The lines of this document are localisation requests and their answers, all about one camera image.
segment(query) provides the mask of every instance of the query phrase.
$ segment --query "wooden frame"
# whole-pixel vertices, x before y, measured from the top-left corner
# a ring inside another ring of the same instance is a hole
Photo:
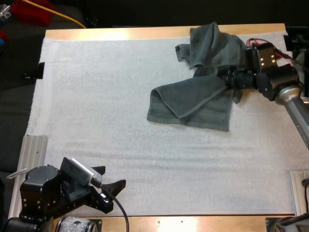
[[[75,41],[132,40],[187,37],[191,27],[47,30],[46,38]],[[285,31],[284,24],[220,25],[230,34]],[[129,217],[131,232],[265,232],[266,217],[282,216],[178,216]],[[126,231],[122,217],[100,217],[104,232]]]

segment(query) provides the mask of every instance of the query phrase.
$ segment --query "red wire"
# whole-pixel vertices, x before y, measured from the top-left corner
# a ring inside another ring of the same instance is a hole
[[[263,40],[263,39],[257,39],[257,38],[250,38],[247,40],[247,46],[251,46],[251,41],[254,41],[257,45],[260,45],[260,43],[258,42],[259,41],[264,41],[264,42],[267,42],[266,40]],[[293,62],[290,60],[290,59],[287,59],[285,57],[283,57],[282,55],[280,55],[279,53],[275,52],[275,55],[282,58],[282,59],[285,59],[286,61],[288,61],[290,63],[290,65],[293,67]]]

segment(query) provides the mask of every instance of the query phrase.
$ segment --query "white towel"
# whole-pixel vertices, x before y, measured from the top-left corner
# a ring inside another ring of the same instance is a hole
[[[285,51],[283,34],[254,37]],[[130,216],[293,213],[289,170],[309,169],[309,153],[283,106],[247,92],[230,132],[147,121],[154,87],[193,76],[176,58],[184,43],[45,39],[27,130],[49,137],[45,164],[106,165],[105,183],[127,180],[118,199]],[[114,208],[109,216],[122,215]]]

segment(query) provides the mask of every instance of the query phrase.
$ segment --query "dark gray towel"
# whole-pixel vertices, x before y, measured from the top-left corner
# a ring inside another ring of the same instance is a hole
[[[153,89],[147,119],[228,131],[233,97],[238,103],[241,94],[217,77],[217,67],[242,66],[243,48],[236,35],[221,33],[216,23],[191,29],[190,44],[178,45],[176,54],[197,70],[191,79]]]

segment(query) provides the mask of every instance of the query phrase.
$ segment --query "red object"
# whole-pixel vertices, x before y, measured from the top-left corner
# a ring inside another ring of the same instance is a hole
[[[0,30],[0,39],[3,39],[3,41],[8,40],[8,36],[5,34],[3,30]]]
[[[47,0],[30,0],[33,3],[44,6],[51,10],[54,6]],[[22,0],[14,0],[11,13],[20,21],[34,25],[48,26],[52,20],[53,13],[40,9]]]

